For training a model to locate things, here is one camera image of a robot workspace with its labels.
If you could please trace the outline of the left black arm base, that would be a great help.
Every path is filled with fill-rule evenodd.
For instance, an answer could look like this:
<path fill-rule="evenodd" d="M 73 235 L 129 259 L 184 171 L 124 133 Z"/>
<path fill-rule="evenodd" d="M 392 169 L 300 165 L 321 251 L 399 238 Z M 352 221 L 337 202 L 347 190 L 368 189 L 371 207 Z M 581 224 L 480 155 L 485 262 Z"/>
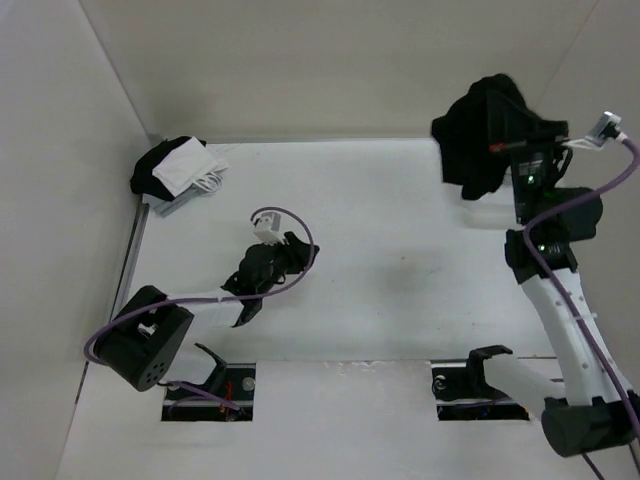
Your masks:
<path fill-rule="evenodd" d="M 256 392 L 255 363 L 228 363 L 207 346 L 196 343 L 193 366 L 204 362 L 206 376 L 200 383 L 191 381 L 195 389 L 234 403 L 230 409 L 219 401 L 189 389 L 170 385 L 165 390 L 161 420 L 163 422 L 251 422 Z"/>

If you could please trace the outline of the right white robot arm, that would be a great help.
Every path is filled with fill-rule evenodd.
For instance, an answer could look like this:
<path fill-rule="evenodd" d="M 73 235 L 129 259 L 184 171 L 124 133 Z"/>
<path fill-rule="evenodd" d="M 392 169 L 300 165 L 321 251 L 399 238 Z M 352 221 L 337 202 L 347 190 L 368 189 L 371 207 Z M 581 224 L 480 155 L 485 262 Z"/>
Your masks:
<path fill-rule="evenodd" d="M 535 307 L 564 383 L 554 384 L 496 345 L 469 355 L 464 384 L 483 396 L 497 390 L 541 422 L 561 457 L 631 444 L 639 437 L 639 396 L 612 359 L 582 291 L 575 242 L 595 237 L 603 194 L 639 166 L 639 149 L 604 113 L 589 134 L 569 138 L 564 121 L 547 121 L 502 93 L 487 95 L 488 149 L 510 166 L 518 229 L 506 233 L 505 260 Z M 576 147 L 598 150 L 612 140 L 631 153 L 629 166 L 605 185 L 561 188 Z"/>

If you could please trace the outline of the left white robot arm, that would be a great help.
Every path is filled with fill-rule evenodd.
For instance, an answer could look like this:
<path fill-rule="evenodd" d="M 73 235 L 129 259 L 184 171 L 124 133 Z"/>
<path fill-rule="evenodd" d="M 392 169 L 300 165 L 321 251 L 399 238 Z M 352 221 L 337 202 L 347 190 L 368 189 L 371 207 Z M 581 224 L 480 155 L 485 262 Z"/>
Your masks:
<path fill-rule="evenodd" d="M 200 397 L 214 398 L 225 376 L 204 336 L 249 323 L 265 297 L 286 288 L 287 277 L 308 272 L 319 251 L 288 231 L 282 243 L 250 246 L 236 272 L 213 292 L 173 297 L 146 285 L 119 312 L 115 325 L 90 342 L 89 353 L 139 392 L 189 383 Z"/>

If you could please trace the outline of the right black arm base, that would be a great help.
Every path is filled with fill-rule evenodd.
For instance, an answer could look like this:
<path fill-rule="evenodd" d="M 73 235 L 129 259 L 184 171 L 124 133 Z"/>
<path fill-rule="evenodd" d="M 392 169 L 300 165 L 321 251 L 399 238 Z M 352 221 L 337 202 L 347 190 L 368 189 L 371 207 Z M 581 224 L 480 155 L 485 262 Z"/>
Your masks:
<path fill-rule="evenodd" d="M 511 355 L 503 345 L 471 350 L 466 359 L 431 363 L 431 392 L 439 421 L 529 421 L 529 412 L 484 379 L 484 361 Z"/>

